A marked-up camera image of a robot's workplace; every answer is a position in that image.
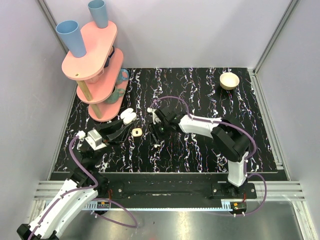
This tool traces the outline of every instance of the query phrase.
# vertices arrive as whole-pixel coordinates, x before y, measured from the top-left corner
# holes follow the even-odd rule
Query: small bowl
[[[225,90],[235,89],[239,82],[239,77],[232,72],[225,72],[220,76],[220,86]]]

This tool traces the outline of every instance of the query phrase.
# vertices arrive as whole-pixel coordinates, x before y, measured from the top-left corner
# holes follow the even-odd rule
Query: gray wall
[[[62,73],[65,53],[35,0],[2,2],[0,31],[0,238],[17,240],[75,83]]]
[[[92,21],[90,0],[46,0],[57,22]],[[125,68],[253,68],[290,0],[105,0]]]
[[[258,76],[293,180],[320,234],[320,1],[300,1]]]

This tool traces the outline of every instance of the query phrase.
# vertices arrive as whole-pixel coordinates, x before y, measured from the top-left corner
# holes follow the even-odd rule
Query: shelf tier
[[[69,51],[62,62],[63,73],[72,80],[84,81],[99,74],[107,61],[117,36],[117,26],[108,22],[106,28],[98,28],[91,21],[81,28],[86,55],[74,57]]]
[[[118,89],[126,89],[129,80],[123,81],[121,84],[117,85]],[[91,118],[98,122],[106,122],[113,119],[120,111],[122,100],[125,95],[119,97],[118,101],[113,104],[106,104],[104,102],[100,102],[97,104],[90,104],[88,108],[88,112]]]
[[[99,80],[94,84],[86,83],[92,100],[87,100],[80,86],[76,89],[79,99],[86,104],[98,104],[106,100],[114,89],[123,61],[124,54],[119,48],[116,48],[110,58],[109,66],[104,68],[104,73],[99,77]]]

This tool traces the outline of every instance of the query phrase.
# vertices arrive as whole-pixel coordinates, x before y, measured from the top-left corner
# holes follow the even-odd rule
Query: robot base
[[[229,182],[213,183],[212,199],[256,199],[257,193],[253,183],[245,182],[242,186],[236,187]]]

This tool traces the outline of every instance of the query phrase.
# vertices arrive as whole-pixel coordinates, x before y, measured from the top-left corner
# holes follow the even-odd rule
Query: black marbled mat
[[[150,145],[147,108],[153,100],[163,96],[178,96],[189,105],[196,116],[233,117],[251,134],[257,152],[250,159],[251,172],[276,172],[263,119],[246,68],[133,68],[120,113],[128,107],[135,109],[138,119],[135,127],[142,128],[143,136],[131,135],[121,146],[109,146],[97,168],[102,172],[227,172],[227,160],[212,139],[195,134],[172,134],[161,147]],[[219,84],[222,73],[239,76],[240,84],[232,91]],[[182,110],[177,100],[164,100],[162,106]],[[67,150],[71,139],[79,130],[89,131],[99,122],[88,114],[88,105],[75,97],[70,118],[54,166],[55,172],[68,171]]]

